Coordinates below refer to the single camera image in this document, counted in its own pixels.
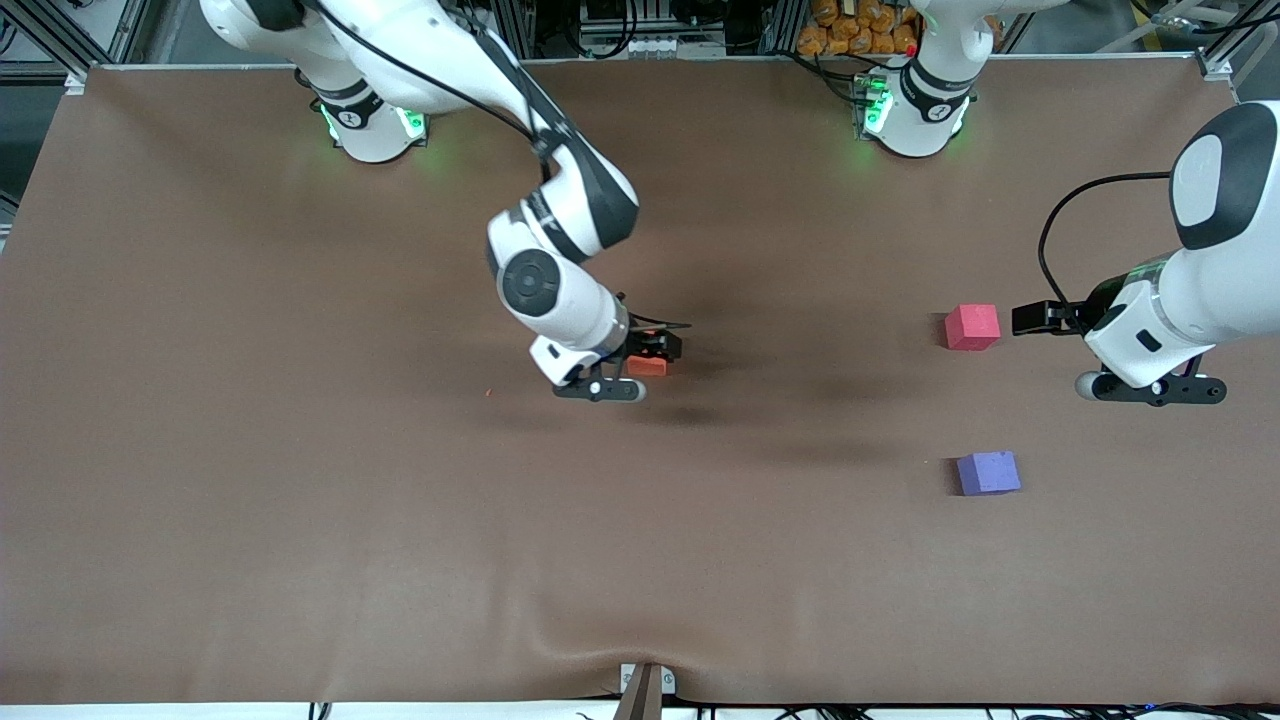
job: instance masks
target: brown tablecloth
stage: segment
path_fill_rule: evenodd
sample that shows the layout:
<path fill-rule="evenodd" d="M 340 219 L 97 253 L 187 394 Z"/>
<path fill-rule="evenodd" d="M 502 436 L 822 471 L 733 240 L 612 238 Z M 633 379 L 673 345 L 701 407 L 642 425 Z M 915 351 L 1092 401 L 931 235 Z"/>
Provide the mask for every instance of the brown tablecloth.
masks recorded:
<path fill-rule="evenodd" d="M 1053 202 L 1169 168 L 1225 85 L 995 61 L 913 161 L 781 61 L 536 74 L 641 197 L 591 272 L 695 324 L 637 406 L 553 398 L 499 305 L 485 223 L 538 172 L 497 122 L 362 167 L 288 72 L 61 104 L 0 260 L 0 701 L 571 697 L 634 660 L 722 702 L 1280 700 L 1276 342 L 1165 410 L 1079 400 L 1075 338 L 938 346 L 1047 297 Z M 1133 183 L 1050 256 L 1082 296 L 1175 243 Z M 992 450 L 1024 489 L 959 497 Z"/>

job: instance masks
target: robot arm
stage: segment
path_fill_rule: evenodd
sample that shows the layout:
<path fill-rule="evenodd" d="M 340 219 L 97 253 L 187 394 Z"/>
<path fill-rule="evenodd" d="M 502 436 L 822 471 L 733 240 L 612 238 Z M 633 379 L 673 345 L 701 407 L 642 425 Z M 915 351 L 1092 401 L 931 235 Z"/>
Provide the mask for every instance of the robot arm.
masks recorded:
<path fill-rule="evenodd" d="M 863 128 L 909 158 L 942 150 L 960 131 L 969 90 L 991 56 L 993 35 L 986 17 L 1034 13 L 1068 0 L 911 0 L 924 18 L 919 51 L 892 68 L 877 68 L 886 90 L 864 110 Z"/>
<path fill-rule="evenodd" d="M 1219 402 L 1225 386 L 1196 373 L 1199 356 L 1280 332 L 1280 102 L 1245 102 L 1210 120 L 1178 156 L 1169 200 L 1183 247 L 1070 310 L 1103 364 L 1076 383 L 1085 397 Z M 1172 374 L 1183 364 L 1188 372 Z"/>
<path fill-rule="evenodd" d="M 211 5 L 251 1 L 280 0 L 202 0 L 206 17 Z M 276 37 L 271 51 L 298 63 L 326 108 L 325 86 L 300 61 L 321 47 L 346 61 L 360 78 L 355 85 L 385 106 L 428 115 L 472 102 L 506 109 L 527 131 L 544 167 L 548 158 L 556 161 L 554 177 L 490 220 L 489 268 L 503 305 L 538 334 L 530 354 L 558 395 L 641 400 L 644 386 L 621 375 L 604 378 L 600 363 L 621 363 L 626 354 L 675 359 L 678 338 L 663 329 L 635 332 L 621 301 L 580 266 L 631 234 L 639 204 L 626 177 L 586 141 L 502 40 L 470 17 L 451 14 L 436 0 L 308 5 L 301 8 L 300 27 L 284 32 L 308 32 L 300 40 L 314 45 L 285 47 Z M 255 14 L 264 15 L 256 8 Z M 216 29 L 212 18 L 210 24 Z M 340 108 L 330 110 L 342 118 Z M 584 378 L 584 370 L 590 375 Z"/>

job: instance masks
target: white robot link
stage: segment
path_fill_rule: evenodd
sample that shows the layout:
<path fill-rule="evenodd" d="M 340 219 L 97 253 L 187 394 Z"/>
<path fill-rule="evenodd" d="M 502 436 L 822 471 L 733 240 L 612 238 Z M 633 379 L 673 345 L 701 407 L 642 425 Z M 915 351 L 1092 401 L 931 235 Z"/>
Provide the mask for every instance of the white robot link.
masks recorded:
<path fill-rule="evenodd" d="M 1181 249 L 1105 281 L 1083 302 L 1060 296 L 1014 310 L 1014 334 L 1084 334 L 1102 360 L 1102 370 L 1076 380 L 1089 400 L 1221 402 L 1226 386 L 1198 373 L 1201 356 L 1280 332 L 1280 102 L 1225 110 L 1187 143 L 1171 173 L 1094 181 L 1059 209 L 1108 181 L 1161 177 L 1169 177 Z"/>
<path fill-rule="evenodd" d="M 924 18 L 919 51 L 869 74 L 860 127 L 908 158 L 933 155 L 960 132 L 969 91 L 991 56 L 987 15 L 1034 13 L 1068 0 L 911 0 Z"/>
<path fill-rule="evenodd" d="M 580 266 L 631 234 L 631 183 L 472 14 L 435 0 L 201 0 L 201 9 L 232 45 L 293 61 L 357 160 L 390 160 L 420 138 L 403 110 L 475 105 L 530 140 L 544 182 L 489 222 L 486 255 L 503 305 L 538 334 L 530 355 L 556 395 L 635 402 L 645 388 L 622 377 L 625 359 L 680 356 L 671 331 L 687 325 L 632 315 Z"/>

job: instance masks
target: black cable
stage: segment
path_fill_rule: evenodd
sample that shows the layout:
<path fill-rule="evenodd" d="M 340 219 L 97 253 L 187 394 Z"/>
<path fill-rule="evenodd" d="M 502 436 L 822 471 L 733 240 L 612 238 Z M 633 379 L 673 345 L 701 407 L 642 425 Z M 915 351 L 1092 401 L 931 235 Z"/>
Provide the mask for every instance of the black cable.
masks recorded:
<path fill-rule="evenodd" d="M 1156 174 L 1156 176 L 1158 176 L 1160 173 L 1135 173 L 1135 174 L 1140 174 L 1140 176 Z M 1152 179 L 1152 178 L 1140 177 L 1140 178 L 1129 178 L 1129 179 Z M 1070 715 L 1073 717 L 1089 716 L 1089 717 L 1094 717 L 1097 720 L 1119 720 L 1120 717 L 1137 719 L 1137 717 L 1140 717 L 1143 715 L 1147 715 L 1148 712 L 1160 712 L 1160 711 L 1184 711 L 1184 712 L 1197 712 L 1197 714 L 1201 714 L 1201 715 L 1213 715 L 1216 717 L 1222 717 L 1225 720 L 1249 720 L 1245 715 L 1242 715 L 1239 712 L 1234 712 L 1234 711 L 1230 711 L 1230 710 L 1221 710 L 1221 708 L 1206 707 L 1206 706 L 1202 706 L 1202 705 L 1192 705 L 1192 703 L 1185 703 L 1185 702 L 1166 702 L 1164 705 L 1155 705 L 1155 706 L 1151 706 L 1151 707 L 1143 707 L 1140 710 L 1134 710 L 1134 711 L 1129 711 L 1129 710 L 1121 707 L 1116 712 L 1111 712 L 1111 711 L 1105 710 L 1105 708 L 1088 708 L 1088 710 L 1084 710 L 1083 714 L 1082 714 L 1082 711 L 1073 710 L 1070 707 L 1062 707 L 1060 710 L 1062 712 L 1066 712 L 1068 715 Z M 1027 716 L 1021 717 L 1020 720 L 1064 720 L 1064 719 L 1060 717 L 1060 716 L 1056 716 L 1056 715 L 1027 715 Z"/>
<path fill-rule="evenodd" d="M 570 3 L 566 6 L 570 9 L 570 15 L 571 15 L 573 8 L 576 8 L 577 4 L 576 3 Z M 585 47 L 582 47 L 577 42 L 576 38 L 573 38 L 573 32 L 572 32 L 573 22 L 572 22 L 572 19 L 568 19 L 564 23 L 564 31 L 563 31 L 563 33 L 564 33 L 564 41 L 568 42 L 568 46 L 572 47 L 573 51 L 577 53 L 582 58 L 590 58 L 593 60 L 608 60 L 609 58 L 617 56 L 620 53 L 622 53 L 623 50 L 626 50 L 631 45 L 631 41 L 636 38 L 636 31 L 640 29 L 640 9 L 636 5 L 636 0 L 627 0 L 627 6 L 631 9 L 631 29 L 630 31 L 627 29 L 627 15 L 626 15 L 626 10 L 623 10 L 623 13 L 622 13 L 622 36 L 618 37 L 618 44 L 613 46 L 613 50 L 609 50 L 604 55 L 596 55 L 595 53 L 593 53 L 590 50 L 586 50 Z"/>
<path fill-rule="evenodd" d="M 18 38 L 18 26 L 10 24 L 9 20 L 0 18 L 0 42 L 4 42 L 4 47 L 0 47 L 0 55 L 8 53 L 9 49 L 13 47 L 13 41 L 17 38 Z"/>
<path fill-rule="evenodd" d="M 1018 29 L 1018 35 L 1015 35 L 1012 37 L 1006 37 L 1004 40 L 1004 42 L 1000 44 L 1000 51 L 1004 53 L 1004 54 L 1006 54 L 1006 55 L 1009 53 L 1012 53 L 1014 47 L 1019 42 L 1023 41 L 1023 36 L 1027 35 L 1027 31 L 1032 27 L 1032 20 L 1034 20 L 1034 19 L 1036 19 L 1036 13 L 1032 13 L 1032 14 L 1027 15 L 1027 19 L 1023 22 L 1023 26 Z"/>
<path fill-rule="evenodd" d="M 844 100 L 845 102 L 849 102 L 850 105 L 863 105 L 864 104 L 863 101 L 858 100 L 852 95 L 846 95 L 838 87 L 836 87 L 836 85 L 832 82 L 831 77 L 827 74 L 827 72 L 822 69 L 822 61 L 818 60 L 817 55 L 813 56 L 813 65 L 818 69 L 818 76 L 822 77 L 822 82 L 826 83 L 827 90 L 829 90 L 832 92 L 832 95 L 835 95 L 836 97 L 840 97 L 841 100 Z"/>
<path fill-rule="evenodd" d="M 640 320 L 641 323 L 649 323 L 650 325 L 662 325 L 663 328 L 666 328 L 668 331 L 682 331 L 682 329 L 694 327 L 694 325 L 691 325 L 689 323 L 672 323 L 669 320 L 655 320 L 653 318 L 645 318 L 644 315 L 636 315 L 635 313 L 631 313 L 630 310 L 627 310 L 627 313 L 632 318 L 635 318 L 636 320 Z"/>
<path fill-rule="evenodd" d="M 1280 13 L 1276 13 L 1274 15 L 1267 15 L 1265 18 L 1256 18 L 1256 19 L 1252 19 L 1252 20 L 1244 20 L 1243 23 L 1233 23 L 1233 24 L 1222 26 L 1222 27 L 1198 27 L 1198 28 L 1193 29 L 1192 33 L 1193 35 L 1221 35 L 1224 32 L 1233 32 L 1233 31 L 1244 29 L 1244 28 L 1248 28 L 1248 27 L 1265 26 L 1267 23 L 1274 23 L 1276 20 L 1280 20 Z"/>
<path fill-rule="evenodd" d="M 493 115 L 494 118 L 498 118 L 504 124 L 509 126 L 512 129 L 515 129 L 516 132 L 518 132 L 520 135 L 522 135 L 525 137 L 525 140 L 527 140 L 530 143 L 532 143 L 532 142 L 536 141 L 536 138 L 534 137 L 534 133 L 531 131 L 525 129 L 516 120 L 508 118 L 507 115 L 503 115 L 498 110 L 494 110 L 493 108 L 485 105 L 484 102 L 476 100 L 475 97 L 471 97 L 470 95 L 462 92 L 461 90 L 457 90 L 457 88 L 454 88 L 454 87 L 452 87 L 449 85 L 445 85 L 444 82 L 440 82 L 440 81 L 435 79 L 434 77 L 424 73 L 422 70 L 419 70 L 417 68 L 413 68 L 412 65 L 408 65 L 407 63 L 401 61 L 399 59 L 389 55 L 381 47 L 374 45 L 372 42 L 367 41 L 367 40 L 365 40 L 364 37 L 360 36 L 360 33 L 357 33 L 356 31 L 351 29 L 349 27 L 347 27 L 346 24 L 343 24 L 338 18 L 335 18 L 334 14 L 330 13 L 329 9 L 324 6 L 324 4 L 316 3 L 316 9 L 320 12 L 321 15 L 324 15 L 324 18 L 326 20 L 329 20 L 330 23 L 333 23 L 333 26 L 337 27 L 338 31 L 340 31 L 343 35 L 346 35 L 347 37 L 349 37 L 353 41 L 356 41 L 356 44 L 360 45 L 361 47 L 364 47 L 365 50 L 369 50 L 374 55 L 378 55 L 383 60 L 387 60 L 388 63 L 396 65 L 397 68 L 404 70 L 406 73 L 408 73 L 408 74 L 411 74 L 411 76 L 413 76 L 416 78 L 420 78 L 422 81 L 426 81 L 426 82 L 434 85 L 435 87 L 439 87 L 440 90 L 448 92 L 449 95 L 453 95 L 454 97 L 457 97 L 457 99 L 460 99 L 460 100 L 462 100 L 465 102 L 475 105 L 477 109 L 480 109 L 480 110 L 483 110 L 483 111 Z"/>
<path fill-rule="evenodd" d="M 826 76 L 829 77 L 829 78 L 832 78 L 832 79 L 846 79 L 846 81 L 852 81 L 854 79 L 854 73 L 833 73 L 831 70 L 822 70 L 822 69 L 817 68 L 813 63 L 810 63 L 804 55 L 800 55 L 799 53 L 792 53 L 790 50 L 777 50 L 773 54 L 774 55 L 782 55 L 783 58 L 791 58 L 801 68 L 804 68 L 804 69 L 806 69 L 806 70 L 809 70 L 810 73 L 814 73 L 814 74 L 823 74 L 823 73 L 826 73 Z M 881 63 L 879 60 L 872 60 L 870 58 L 868 58 L 865 55 L 844 55 L 844 56 L 845 58 L 851 58 L 854 60 L 861 60 L 863 63 L 867 63 L 868 65 L 874 65 L 877 68 L 884 68 L 887 70 L 901 70 L 902 67 L 905 67 L 905 65 L 902 65 L 902 67 L 895 68 L 892 65 L 886 65 L 884 63 Z"/>
<path fill-rule="evenodd" d="M 1266 3 L 1267 3 L 1267 0 L 1253 0 L 1253 3 L 1248 8 L 1245 8 L 1243 13 L 1240 13 L 1239 15 L 1235 15 L 1235 17 L 1238 17 L 1238 18 L 1248 18 L 1249 15 L 1252 15 L 1253 13 L 1256 13 L 1258 10 L 1258 8 L 1261 8 Z M 1249 35 L 1253 35 L 1253 33 L 1244 33 L 1244 35 L 1236 37 L 1235 42 L 1231 45 L 1231 47 L 1226 53 L 1222 54 L 1222 56 L 1229 56 L 1231 53 L 1235 53 L 1235 49 L 1239 47 L 1240 44 L 1244 42 L 1244 40 Z M 1222 45 L 1224 42 L 1226 42 L 1226 35 L 1217 36 L 1213 40 L 1213 42 L 1210 44 L 1208 50 L 1204 51 L 1206 56 L 1215 55 L 1216 51 L 1217 51 L 1217 49 L 1219 49 L 1219 46 Z"/>
<path fill-rule="evenodd" d="M 463 0 L 463 3 L 466 4 L 466 12 L 445 10 L 445 13 L 449 13 L 449 15 L 452 15 L 452 17 L 462 20 L 463 23 L 466 23 L 467 27 L 470 27 L 471 32 L 474 32 L 474 33 L 488 32 L 488 28 L 485 27 L 485 24 L 483 22 L 480 22 L 480 18 L 476 17 L 476 6 L 475 6 L 475 4 L 472 4 L 471 0 Z M 531 87 L 529 87 L 529 77 L 525 73 L 520 73 L 520 87 L 518 87 L 518 90 L 520 90 L 520 94 L 525 97 L 525 119 L 529 122 L 529 129 L 530 129 L 530 132 L 535 132 L 534 131 L 534 90 Z M 543 158 L 541 155 L 539 155 L 539 158 L 538 158 L 538 167 L 541 170 L 543 182 L 544 183 L 547 181 L 552 179 L 552 168 L 547 163 L 547 158 Z"/>
<path fill-rule="evenodd" d="M 759 42 L 760 42 L 760 36 L 758 35 L 754 38 L 742 42 L 721 42 L 719 46 L 732 50 L 735 47 L 746 47 L 748 45 L 759 45 Z"/>
<path fill-rule="evenodd" d="M 1044 241 L 1048 240 L 1048 231 L 1052 229 L 1053 220 L 1057 219 L 1057 214 L 1062 211 L 1062 208 L 1066 208 L 1068 202 L 1075 200 L 1078 195 L 1088 190 L 1092 190 L 1094 187 L 1110 184 L 1114 182 L 1126 182 L 1126 181 L 1139 181 L 1139 179 L 1169 179 L 1169 176 L 1170 176 L 1169 170 L 1161 173 L 1124 173 L 1119 176 L 1107 176 L 1105 178 L 1093 179 L 1082 184 L 1080 187 L 1076 187 L 1071 192 L 1068 192 L 1066 197 L 1062 197 L 1061 200 L 1057 201 L 1057 205 L 1055 205 L 1053 210 L 1048 214 L 1048 219 L 1044 220 L 1044 229 L 1041 231 L 1041 240 L 1036 247 L 1036 258 L 1037 260 L 1039 260 L 1041 272 L 1044 273 L 1044 279 L 1048 282 L 1048 287 L 1053 291 L 1053 296 L 1057 297 L 1057 301 L 1062 304 L 1064 309 L 1069 307 L 1071 304 L 1068 302 L 1066 295 L 1062 293 L 1062 288 L 1059 287 L 1057 281 L 1053 279 L 1053 273 L 1051 273 L 1048 269 L 1048 263 L 1044 261 Z M 1084 328 L 1080 327 L 1079 320 L 1075 318 L 1075 315 L 1068 313 L 1066 318 L 1068 323 L 1074 327 L 1075 332 L 1083 336 Z M 1027 717 L 1023 717 L 1020 720 L 1033 720 L 1033 719 L 1044 720 L 1044 717 L 1046 716 L 1043 715 L 1039 716 L 1028 715 Z"/>

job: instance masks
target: metal frame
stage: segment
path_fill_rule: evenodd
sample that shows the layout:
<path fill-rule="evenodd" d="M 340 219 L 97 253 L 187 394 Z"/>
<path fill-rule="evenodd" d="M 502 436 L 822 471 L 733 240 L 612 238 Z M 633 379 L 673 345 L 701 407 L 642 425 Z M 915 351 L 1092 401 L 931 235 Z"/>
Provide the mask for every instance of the metal frame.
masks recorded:
<path fill-rule="evenodd" d="M 18 214 L 18 199 L 9 195 L 8 191 L 0 190 L 0 210 L 4 210 L 10 215 Z"/>
<path fill-rule="evenodd" d="M 1036 13 L 1019 13 L 1018 17 L 1014 18 L 1014 22 L 1009 23 L 1009 27 L 1005 28 L 1005 41 L 1001 44 L 1000 50 L 996 50 L 996 53 L 1001 55 L 1012 53 L 1014 47 L 1021 42 L 1023 36 L 1027 35 L 1027 28 L 1032 26 L 1032 19 L 1034 17 Z"/>
<path fill-rule="evenodd" d="M 639 0 L 636 9 L 640 12 L 640 17 L 635 20 L 637 36 L 644 33 L 709 33 L 721 31 L 724 27 L 723 19 L 707 24 L 682 23 L 672 14 L 671 0 Z M 627 10 L 627 18 L 591 18 L 588 15 L 588 8 L 584 3 L 579 6 L 579 23 L 582 28 L 582 36 L 618 35 L 630 24 L 630 14 L 631 12 Z"/>
<path fill-rule="evenodd" d="M 0 0 L 0 8 L 28 40 L 76 77 L 83 79 L 91 67 L 111 61 L 76 20 L 49 0 Z"/>
<path fill-rule="evenodd" d="M 1235 15 L 1235 19 L 1233 19 L 1231 23 L 1234 24 L 1256 18 L 1265 18 L 1276 14 L 1276 12 L 1280 12 L 1280 0 L 1254 0 L 1243 13 Z M 1268 28 L 1268 31 L 1263 31 L 1263 35 L 1270 37 L 1271 42 L 1275 42 L 1276 23 L 1267 23 L 1266 26 L 1254 26 L 1222 33 L 1213 42 L 1211 42 L 1208 47 L 1203 49 L 1201 51 L 1201 56 L 1203 58 L 1206 77 L 1220 73 L 1224 69 L 1230 72 L 1229 68 L 1231 58 L 1244 49 L 1245 41 L 1252 37 L 1254 32 L 1263 27 Z M 1260 50 L 1265 53 L 1267 47 L 1270 47 L 1270 45 L 1263 45 Z M 1257 60 L 1258 54 L 1249 60 L 1251 70 Z"/>
<path fill-rule="evenodd" d="M 498 32 L 521 60 L 534 55 L 534 10 L 521 0 L 493 0 Z"/>
<path fill-rule="evenodd" d="M 5 18 L 50 58 L 0 65 L 0 83 L 61 85 L 68 74 L 83 81 L 95 65 L 125 61 L 150 5 L 151 0 L 125 0 L 115 32 L 102 47 L 52 0 L 0 0 Z"/>
<path fill-rule="evenodd" d="M 765 55 L 796 47 L 800 28 L 809 17 L 808 0 L 778 0 L 773 6 L 773 17 L 760 35 L 760 53 Z"/>

